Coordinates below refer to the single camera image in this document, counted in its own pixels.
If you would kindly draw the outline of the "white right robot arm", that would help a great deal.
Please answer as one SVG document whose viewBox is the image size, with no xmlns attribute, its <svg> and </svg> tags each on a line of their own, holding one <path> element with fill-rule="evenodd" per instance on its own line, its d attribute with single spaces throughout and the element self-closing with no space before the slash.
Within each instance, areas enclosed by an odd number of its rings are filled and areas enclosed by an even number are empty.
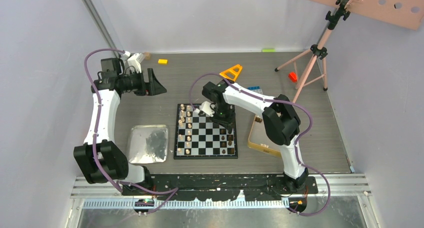
<svg viewBox="0 0 424 228">
<path fill-rule="evenodd" d="M 263 95 L 225 79 L 205 84 L 202 95 L 207 100 L 196 113 L 205 113 L 229 132 L 235 126 L 236 106 L 259 117 L 267 138 L 280 149 L 284 165 L 282 186 L 291 193 L 299 193 L 305 187 L 309 171 L 302 165 L 300 149 L 295 145 L 301 120 L 287 96 Z"/>
</svg>

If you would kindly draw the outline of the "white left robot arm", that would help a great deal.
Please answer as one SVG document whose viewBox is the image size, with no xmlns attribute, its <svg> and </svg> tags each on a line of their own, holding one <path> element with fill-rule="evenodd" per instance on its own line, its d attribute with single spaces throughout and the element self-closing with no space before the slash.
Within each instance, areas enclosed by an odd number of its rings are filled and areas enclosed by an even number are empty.
<svg viewBox="0 0 424 228">
<path fill-rule="evenodd" d="M 145 166 L 130 164 L 126 155 L 115 144 L 115 122 L 118 106 L 124 93 L 137 96 L 156 96 L 166 93 L 152 68 L 147 69 L 145 81 L 141 63 L 144 53 L 121 51 L 119 57 L 100 61 L 97 78 L 91 76 L 93 110 L 88 133 L 83 144 L 76 146 L 73 156 L 89 184 L 118 181 L 134 183 L 141 195 L 153 190 L 153 181 Z"/>
</svg>

